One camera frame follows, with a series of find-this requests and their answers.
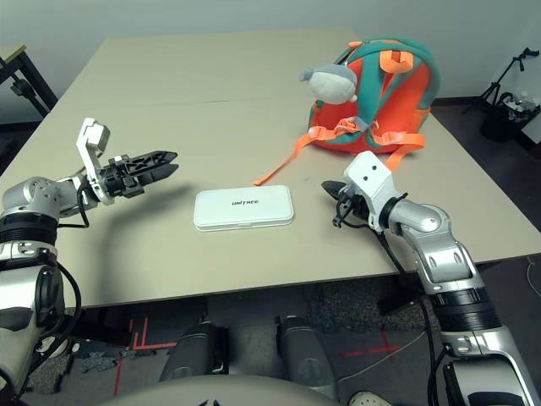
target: orange strap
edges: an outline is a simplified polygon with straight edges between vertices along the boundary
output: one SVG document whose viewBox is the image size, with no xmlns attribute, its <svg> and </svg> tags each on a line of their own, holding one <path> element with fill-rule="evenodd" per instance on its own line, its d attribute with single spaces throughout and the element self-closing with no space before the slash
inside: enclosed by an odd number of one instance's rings
<svg viewBox="0 0 541 406">
<path fill-rule="evenodd" d="M 386 131 L 382 135 L 376 135 L 373 132 L 372 137 L 380 145 L 401 145 L 385 161 L 385 165 L 390 171 L 394 171 L 398 167 L 405 155 L 424 147 L 424 135 L 417 133 Z"/>
<path fill-rule="evenodd" d="M 260 186 L 264 184 L 267 180 L 269 180 L 275 173 L 277 173 L 280 169 L 285 167 L 289 162 L 294 160 L 299 152 L 306 146 L 311 144 L 314 141 L 324 141 L 324 140 L 334 140 L 336 137 L 339 137 L 340 135 L 343 135 L 345 133 L 356 133 L 359 131 L 360 128 L 350 121 L 347 121 L 347 119 L 343 118 L 338 122 L 336 127 L 334 129 L 326 129 L 322 126 L 315 126 L 310 127 L 308 130 L 308 133 L 304 134 L 301 138 L 297 140 L 297 143 L 295 144 L 295 149 L 293 150 L 293 154 L 282 163 L 279 167 L 277 167 L 274 171 L 267 173 L 265 176 L 257 179 L 254 181 L 255 186 Z"/>
<path fill-rule="evenodd" d="M 359 48 L 360 46 L 363 45 L 363 42 L 362 41 L 351 41 L 351 42 L 348 42 L 347 43 L 347 46 L 350 47 L 350 48 Z"/>
<path fill-rule="evenodd" d="M 413 69 L 413 55 L 405 51 L 381 51 L 380 67 L 389 74 L 404 74 Z"/>
</svg>

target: white wall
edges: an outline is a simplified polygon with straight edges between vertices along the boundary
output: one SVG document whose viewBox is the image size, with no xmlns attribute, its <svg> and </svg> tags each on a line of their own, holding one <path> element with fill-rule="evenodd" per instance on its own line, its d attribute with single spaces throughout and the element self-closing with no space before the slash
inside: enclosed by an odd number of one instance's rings
<svg viewBox="0 0 541 406">
<path fill-rule="evenodd" d="M 361 38 L 406 36 L 424 42 L 440 66 L 440 96 L 473 96 L 483 90 L 495 67 L 514 50 L 515 38 L 510 30 L 536 14 L 533 8 L 541 10 L 539 3 L 538 0 L 0 0 L 0 44 L 25 43 L 38 69 L 54 91 L 62 95 L 108 36 L 345 25 L 352 26 Z M 142 56 L 141 62 L 149 61 Z M 7 84 L 2 86 L 0 123 L 38 118 L 28 102 L 10 94 Z"/>
<path fill-rule="evenodd" d="M 496 74 L 494 80 L 500 77 L 505 67 L 511 61 L 511 57 L 521 53 L 525 47 L 533 51 L 541 50 L 541 25 L 538 17 L 541 13 L 533 16 L 530 24 L 524 27 L 521 36 L 518 36 L 512 53 L 505 62 L 503 62 L 500 72 Z M 541 55 L 537 58 L 528 58 L 524 61 L 524 72 L 521 72 L 518 63 L 511 68 L 505 78 L 501 81 L 502 91 L 511 91 L 519 94 L 526 91 L 531 97 L 541 98 Z M 541 142 L 541 116 L 534 118 L 523 130 L 524 134 L 530 137 L 535 143 Z"/>
</svg>

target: wire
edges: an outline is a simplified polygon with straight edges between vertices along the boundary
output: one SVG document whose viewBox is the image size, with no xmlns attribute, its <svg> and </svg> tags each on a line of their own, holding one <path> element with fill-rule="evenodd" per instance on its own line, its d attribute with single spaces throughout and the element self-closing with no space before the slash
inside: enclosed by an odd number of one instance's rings
<svg viewBox="0 0 541 406">
<path fill-rule="evenodd" d="M 436 362 L 436 356 L 435 356 L 435 350 L 434 350 L 434 337 L 432 336 L 432 326 L 430 324 L 429 319 L 429 312 L 426 309 L 426 306 L 424 305 L 423 298 L 418 299 L 418 303 L 421 306 L 421 311 L 423 312 L 424 317 L 424 325 L 426 328 L 426 333 L 429 338 L 429 353 L 430 353 L 430 370 L 432 370 L 433 365 Z M 429 404 L 434 405 L 440 405 L 440 401 L 438 400 L 438 393 L 437 393 L 437 383 L 436 383 L 436 377 L 434 376 L 434 380 L 430 380 L 429 375 L 429 382 L 427 386 L 427 397 L 429 399 Z"/>
<path fill-rule="evenodd" d="M 359 376 L 359 375 L 362 375 L 364 372 L 368 371 L 368 370 L 371 370 L 372 368 L 374 368 L 375 366 L 381 364 L 382 362 L 384 362 L 385 360 L 389 359 L 390 357 L 392 357 L 393 355 L 396 355 L 398 353 L 400 353 L 401 351 L 403 351 L 404 349 L 408 348 L 409 346 L 411 345 L 414 345 L 418 340 L 421 339 L 421 337 L 426 334 L 426 332 L 421 332 L 418 336 L 416 336 L 412 341 L 410 341 L 409 343 L 407 343 L 406 345 L 404 345 L 403 347 L 400 347 L 398 350 L 396 351 L 393 351 L 392 353 L 390 354 L 387 354 L 385 357 L 383 357 L 382 359 L 380 359 L 379 361 L 376 361 L 374 362 L 372 365 L 369 365 L 367 366 L 366 368 L 363 368 L 361 369 L 360 371 L 358 372 L 355 372 L 351 375 L 346 375 L 346 376 L 343 376 L 342 378 L 338 378 L 338 383 L 342 383 L 344 381 L 347 381 L 348 379 L 352 379 L 354 378 L 355 376 Z"/>
<path fill-rule="evenodd" d="M 387 238 L 383 233 L 376 233 L 374 231 L 375 236 L 377 237 L 378 241 L 380 242 L 380 245 L 383 247 L 389 258 L 391 258 L 392 263 L 394 264 L 395 268 L 400 272 L 401 275 L 406 275 L 406 270 L 396 258 L 396 255 L 394 252 L 392 252 L 391 247 L 389 246 L 389 242 L 387 241 Z"/>
<path fill-rule="evenodd" d="M 75 282 L 75 278 L 71 275 L 71 273 L 68 272 L 68 270 L 66 268 L 63 267 L 63 265 L 60 262 L 57 263 L 57 266 L 58 266 L 58 269 L 60 270 L 60 272 L 66 277 L 66 279 L 68 279 L 68 282 L 71 284 L 71 286 L 72 286 L 72 288 L 74 290 L 74 294 L 75 294 L 75 313 L 72 316 L 72 318 L 69 321 L 66 328 L 64 329 L 64 331 L 62 332 L 62 334 L 60 334 L 56 338 L 54 343 L 51 344 L 51 347 L 49 347 L 49 349 L 47 351 L 43 352 L 41 354 L 41 357 L 30 366 L 30 370 L 28 372 L 29 374 L 34 372 L 41 364 L 43 364 L 46 361 L 47 358 L 49 358 L 51 356 L 52 353 L 54 353 L 58 349 L 58 347 L 60 347 L 60 344 L 62 344 L 64 342 L 64 340 L 66 338 L 68 338 L 69 333 L 71 333 L 71 331 L 74 329 L 75 324 L 77 323 L 77 320 L 81 316 L 81 304 L 82 304 L 82 302 L 81 302 L 81 292 L 79 290 L 79 286 L 77 285 L 77 282 Z"/>
<path fill-rule="evenodd" d="M 530 278 L 530 271 L 535 266 L 535 264 L 532 262 L 532 260 L 530 260 L 530 257 L 527 258 L 527 261 L 528 261 L 527 269 L 526 269 L 527 284 L 530 285 L 530 288 L 532 288 L 532 291 L 534 291 L 534 293 L 537 294 L 539 298 L 541 298 L 541 293 L 535 288 L 535 286 L 533 286 L 532 279 Z"/>
<path fill-rule="evenodd" d="M 347 197 L 342 197 L 339 201 L 336 202 L 336 217 L 340 220 L 340 223 L 346 224 L 348 227 L 351 228 L 367 228 L 368 224 L 352 224 L 348 220 L 346 220 L 347 215 L 352 212 L 353 205 L 350 202 L 350 206 L 347 208 L 346 212 L 342 214 L 342 211 L 340 209 L 340 206 L 343 205 L 347 200 Z"/>
<path fill-rule="evenodd" d="M 79 213 L 85 224 L 58 224 L 58 228 L 88 228 L 90 226 L 88 217 L 86 216 L 85 202 L 83 201 L 84 191 L 89 194 L 92 190 L 88 184 L 81 184 L 77 189 L 77 205 L 79 206 Z"/>
<path fill-rule="evenodd" d="M 58 317 L 57 323 L 50 330 L 47 330 L 46 332 L 43 332 L 40 335 L 40 340 L 42 340 L 43 338 L 46 338 L 46 337 L 50 337 L 52 334 L 57 332 L 60 329 L 60 327 L 62 326 L 63 320 L 64 320 L 63 316 Z"/>
<path fill-rule="evenodd" d="M 447 352 L 445 348 L 441 349 L 438 359 L 432 363 L 432 368 L 430 369 L 429 383 L 427 386 L 427 393 L 429 395 L 429 406 L 440 406 L 440 401 L 438 400 L 438 386 L 436 383 L 436 372 L 440 368 L 441 361 L 445 357 Z"/>
<path fill-rule="evenodd" d="M 401 199 L 404 199 L 405 197 L 407 196 L 407 193 L 402 195 L 399 200 Z M 344 224 L 346 224 L 347 226 L 349 227 L 353 227 L 353 228 L 362 228 L 363 226 L 367 227 L 368 224 L 358 224 L 358 225 L 351 225 L 350 223 L 348 223 L 344 217 L 347 217 L 347 215 L 352 211 L 352 206 L 348 207 L 347 208 L 347 211 L 346 213 L 344 213 L 342 215 L 342 212 L 340 210 L 340 205 L 345 201 L 345 199 L 340 199 L 337 203 L 336 203 L 336 217 L 338 217 L 338 219 L 343 222 Z M 396 258 L 396 255 L 394 252 L 392 252 L 392 249 L 391 247 L 389 246 L 389 242 L 387 241 L 387 238 L 385 237 L 385 234 L 382 232 L 382 233 L 377 233 L 375 232 L 374 230 L 371 230 L 374 235 L 376 236 L 376 238 L 378 239 L 378 242 L 380 243 L 381 247 L 385 250 L 385 252 L 387 253 L 387 255 L 389 256 L 389 258 L 391 259 L 393 265 L 395 266 L 395 268 L 398 270 L 400 276 L 399 276 L 399 283 L 401 284 L 402 288 L 405 288 L 405 289 L 411 289 L 413 291 L 415 291 L 414 287 L 412 287 L 410 284 L 407 283 L 407 281 L 405 280 L 405 277 L 407 276 L 406 274 L 406 270 L 404 269 L 404 267 L 402 266 L 401 262 L 398 260 L 398 258 Z M 430 367 L 431 367 L 431 371 L 430 371 L 430 375 L 429 375 L 429 383 L 428 383 L 428 388 L 427 388 L 427 396 L 429 398 L 429 405 L 430 406 L 440 406 L 440 403 L 439 403 L 439 400 L 438 400 L 438 391 L 437 391 L 437 382 L 436 382 L 436 377 L 435 377 L 435 372 L 432 373 L 432 370 L 434 369 L 434 366 L 437 365 L 439 366 L 440 362 L 441 362 L 441 359 L 437 360 L 435 358 L 435 350 L 434 350 L 434 337 L 432 337 L 432 326 L 430 324 L 430 319 L 429 319 L 429 312 L 427 311 L 426 309 L 426 306 L 423 302 L 423 298 L 418 298 L 418 303 L 419 303 L 419 306 L 421 307 L 421 311 L 423 312 L 423 318 L 424 318 L 424 332 L 421 333 L 421 335 L 419 335 L 419 337 L 417 339 L 419 339 L 423 334 L 426 334 L 427 335 L 427 338 L 428 338 L 428 341 L 429 341 L 429 354 L 430 354 Z M 387 356 L 386 358 L 383 358 L 381 359 L 380 361 L 378 361 L 377 363 L 369 366 L 368 368 L 365 368 L 364 370 L 361 370 L 355 374 L 353 374 L 352 376 L 345 376 L 343 378 L 340 378 L 338 380 L 338 382 L 341 382 L 342 380 L 346 380 L 346 379 L 349 379 L 350 377 L 353 377 L 353 376 L 358 376 L 362 373 L 364 373 L 366 370 L 369 370 L 370 368 L 376 366 L 377 364 L 379 364 L 380 362 L 383 362 L 385 359 L 389 358 L 389 356 Z"/>
<path fill-rule="evenodd" d="M 5 386 L 0 390 L 0 400 L 6 400 L 6 398 L 8 398 L 12 401 L 15 401 L 17 399 L 17 396 L 14 382 L 11 380 L 11 377 L 8 375 L 8 373 L 2 368 L 0 368 L 0 378 L 2 378 L 6 382 Z"/>
</svg>

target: shoe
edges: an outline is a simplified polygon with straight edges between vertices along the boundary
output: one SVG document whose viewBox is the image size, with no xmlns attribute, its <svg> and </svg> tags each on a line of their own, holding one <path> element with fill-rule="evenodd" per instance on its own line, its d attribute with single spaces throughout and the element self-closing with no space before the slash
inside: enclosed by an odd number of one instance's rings
<svg viewBox="0 0 541 406">
<path fill-rule="evenodd" d="M 372 392 L 357 392 L 347 403 L 347 406 L 392 406 L 389 402 L 374 395 Z"/>
</svg>

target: power bank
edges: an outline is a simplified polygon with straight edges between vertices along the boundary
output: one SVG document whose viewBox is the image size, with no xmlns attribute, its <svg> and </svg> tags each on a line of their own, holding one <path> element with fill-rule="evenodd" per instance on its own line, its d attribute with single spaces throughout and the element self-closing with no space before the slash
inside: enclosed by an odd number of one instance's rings
<svg viewBox="0 0 541 406">
<path fill-rule="evenodd" d="M 293 219 L 286 186 L 204 190 L 195 198 L 194 224 L 200 231 L 283 226 Z"/>
</svg>

